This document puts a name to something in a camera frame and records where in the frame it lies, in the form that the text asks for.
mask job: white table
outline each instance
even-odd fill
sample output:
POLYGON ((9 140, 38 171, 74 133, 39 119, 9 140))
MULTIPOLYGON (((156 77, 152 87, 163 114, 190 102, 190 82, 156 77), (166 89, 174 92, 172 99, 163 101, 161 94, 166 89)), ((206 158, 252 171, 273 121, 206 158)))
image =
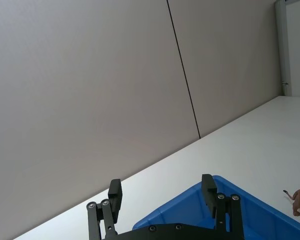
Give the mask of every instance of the white table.
MULTIPOLYGON (((282 191, 300 189, 300 98, 277 97, 124 180, 118 233, 200 182, 203 173, 226 178, 300 222, 282 191)), ((107 192, 16 239, 89 240, 86 204, 100 202, 107 192)))

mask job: screw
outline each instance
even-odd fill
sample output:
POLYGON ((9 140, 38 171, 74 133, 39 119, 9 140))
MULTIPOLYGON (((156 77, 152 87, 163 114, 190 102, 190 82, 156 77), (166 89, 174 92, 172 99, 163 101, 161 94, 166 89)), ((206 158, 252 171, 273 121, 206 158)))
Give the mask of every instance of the screw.
POLYGON ((155 225, 151 225, 151 226, 149 227, 149 231, 150 231, 150 232, 155 232, 156 230, 157 230, 157 228, 156 228, 155 225))
POLYGON ((232 199, 233 200, 239 200, 239 196, 238 195, 232 195, 232 199))
POLYGON ((108 200, 105 200, 105 201, 102 202, 102 205, 103 205, 103 206, 107 206, 108 204, 109 204, 109 201, 108 201, 108 200))
POLYGON ((224 199, 225 198, 225 195, 223 194, 218 194, 218 199, 224 199))

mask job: blue plastic bin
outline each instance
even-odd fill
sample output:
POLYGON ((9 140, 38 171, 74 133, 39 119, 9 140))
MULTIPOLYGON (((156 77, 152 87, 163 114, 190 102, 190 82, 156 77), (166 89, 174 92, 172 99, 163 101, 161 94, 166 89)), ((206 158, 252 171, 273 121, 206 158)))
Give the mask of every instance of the blue plastic bin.
MULTIPOLYGON (((246 240, 300 240, 300 223, 265 204, 220 176, 213 176, 218 192, 241 196, 241 212, 246 240)), ((215 220, 204 202, 201 182, 157 208, 133 229, 149 225, 182 223, 213 229, 215 220)))

